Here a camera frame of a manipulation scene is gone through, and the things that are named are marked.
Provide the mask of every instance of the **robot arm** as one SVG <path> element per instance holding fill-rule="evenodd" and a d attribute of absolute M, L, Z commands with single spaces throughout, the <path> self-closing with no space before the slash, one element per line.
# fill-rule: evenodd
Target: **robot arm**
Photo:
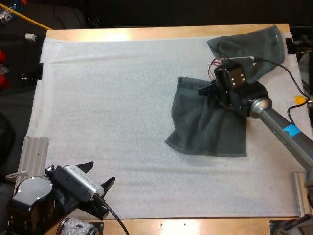
<path fill-rule="evenodd" d="M 115 178 L 99 186 L 85 174 L 92 167 L 93 162 L 56 169 L 52 165 L 43 177 L 22 181 L 8 204 L 7 234 L 42 235 L 76 208 L 100 220 L 106 217 L 109 210 L 99 198 L 103 200 Z"/>

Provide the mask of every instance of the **table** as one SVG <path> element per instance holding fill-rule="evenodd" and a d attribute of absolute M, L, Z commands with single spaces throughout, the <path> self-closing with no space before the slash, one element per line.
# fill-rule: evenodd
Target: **table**
<path fill-rule="evenodd" d="M 273 24 L 243 24 L 217 26 L 157 27 L 157 28 L 115 28 L 74 29 L 48 31 L 47 38 L 71 42 L 112 42 L 132 40 L 153 40 L 183 37 L 207 37 L 249 33 Z M 289 25 L 276 24 L 282 33 L 289 33 Z M 270 220 L 293 218 L 195 218 L 195 219 L 128 219 L 123 220 L 132 235 L 150 234 L 251 234 L 268 235 Z M 57 225 L 47 235 L 54 235 Z M 116 220 L 105 220 L 105 235 L 122 235 L 124 231 Z"/>

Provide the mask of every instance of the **dark gray cloth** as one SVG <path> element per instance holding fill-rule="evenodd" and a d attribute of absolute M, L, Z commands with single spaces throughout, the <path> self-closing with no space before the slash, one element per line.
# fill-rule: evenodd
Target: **dark gray cloth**
<path fill-rule="evenodd" d="M 272 60 L 279 64 L 285 60 L 283 39 L 275 25 L 248 34 L 214 38 L 207 43 L 215 57 L 254 56 Z M 253 65 L 251 59 L 234 60 L 244 67 L 247 82 L 249 83 L 259 80 L 260 77 L 276 67 L 270 63 Z"/>
<path fill-rule="evenodd" d="M 224 109 L 216 99 L 199 96 L 198 88 L 209 84 L 178 78 L 172 107 L 175 131 L 165 142 L 185 154 L 246 157 L 246 119 Z"/>

